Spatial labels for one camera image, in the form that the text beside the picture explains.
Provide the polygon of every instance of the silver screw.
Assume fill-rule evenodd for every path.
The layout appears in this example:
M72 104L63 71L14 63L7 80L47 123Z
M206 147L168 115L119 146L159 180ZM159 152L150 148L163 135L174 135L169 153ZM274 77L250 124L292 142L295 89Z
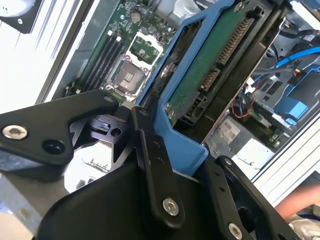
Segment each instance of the silver screw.
M235 239L241 240L242 239L242 232L240 228L235 225L234 223L229 223L229 231L235 237Z
M171 198L166 198L162 202L163 209L171 216L177 216L179 213L178 204Z
M22 140L28 135L27 129L18 125L9 125L2 130L3 136L12 140Z
M165 105L165 107L164 107L164 110L167 110L169 107L170 107L170 104L167 103L167 104Z
M174 117L174 115L175 115L175 112L172 111L172 112L170 112L170 114L168 115L168 118L169 118L169 119L172 119L172 118Z
M231 162L230 159L228 159L228 158L225 158L224 161L225 161L226 164L228 164L228 165L231 165L231 164L232 164L232 162Z
M243 5L243 2L241 1L241 2L239 2L235 7L234 7L234 12L236 13L236 12L239 12L239 10L241 9L241 7L242 7L242 5Z

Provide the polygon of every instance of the metal frame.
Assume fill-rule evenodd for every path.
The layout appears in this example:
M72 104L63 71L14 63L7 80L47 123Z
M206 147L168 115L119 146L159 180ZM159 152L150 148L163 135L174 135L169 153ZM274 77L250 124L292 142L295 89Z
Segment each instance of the metal frame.
M252 181L276 206L320 168L320 113L284 146Z
M35 104L81 2L43 0L30 34L0 21L0 113Z

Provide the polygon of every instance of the red wire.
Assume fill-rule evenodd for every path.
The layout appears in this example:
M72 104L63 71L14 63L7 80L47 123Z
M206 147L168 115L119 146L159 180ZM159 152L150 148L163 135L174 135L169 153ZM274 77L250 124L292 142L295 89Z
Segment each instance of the red wire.
M244 118L244 117L247 117L247 116L250 114L250 111L254 109L254 101L255 101L255 95L254 95L254 93L255 93L255 91L258 89L260 81L261 81L261 77L259 77L259 80L258 80L258 82L256 83L256 87L255 87L254 91L252 92L252 102L251 102L250 108L249 108L249 110L246 112L246 114L244 114L244 115L242 115L242 116L239 116L238 114L236 114L236 113L235 113L234 105L232 104L232 107L231 107L232 113L233 113L233 115L234 115L236 118L242 119L242 118Z

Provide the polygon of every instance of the green circuit board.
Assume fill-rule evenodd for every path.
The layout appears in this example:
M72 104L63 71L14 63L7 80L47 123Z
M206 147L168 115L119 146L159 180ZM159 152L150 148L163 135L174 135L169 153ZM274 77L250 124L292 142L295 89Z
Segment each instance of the green circuit board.
M165 111L172 125L185 114L182 111L188 109L186 105L190 105L190 101L192 101L191 96L195 95L212 65L217 61L223 60L221 59L221 55L225 53L226 43L230 42L231 37L236 33L237 27L245 18L245 15L246 4L237 12L234 11L234 8L229 8L218 19L196 58L168 101Z
M139 0L126 0L121 2L101 35L93 54L78 80L79 87L81 88L81 83L86 81L105 43L112 35L112 37L120 37L121 42L123 42L121 50L123 56L129 51L136 56L139 61L152 65L152 69L148 69L149 73L146 73L146 77L142 78L136 84L135 90L139 89L142 84L146 83L150 72L157 66L157 63L154 63L154 61L161 58L160 55L166 50L175 32L175 28L171 27L164 19L152 12L147 6L141 4ZM137 33L142 33L143 36L154 37L156 44L163 48L163 52L160 53L158 49L152 46L151 42L137 35ZM108 73L112 73L113 70L118 67L116 63L117 61L115 61L114 66L108 70ZM108 77L110 76L105 78L101 87L108 84L108 81L110 81ZM127 101L126 96L119 94L119 92L117 93L114 89L108 91L121 103Z

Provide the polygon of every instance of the blue cable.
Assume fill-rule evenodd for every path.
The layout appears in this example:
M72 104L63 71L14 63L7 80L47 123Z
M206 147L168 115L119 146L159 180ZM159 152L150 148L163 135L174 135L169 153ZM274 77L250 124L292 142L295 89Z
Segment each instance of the blue cable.
M316 46L316 47L312 47L312 48L309 48L309 49L306 49L306 50L302 50L302 51L299 51L299 52L296 52L284 59L282 59L281 61L278 62L278 64L276 65L276 68L279 68L287 63L289 63L290 61L292 60L295 60L297 58L301 58L301 57L304 57L304 56L307 56L307 55L310 55L310 54L317 54L317 53L320 53L320 46Z

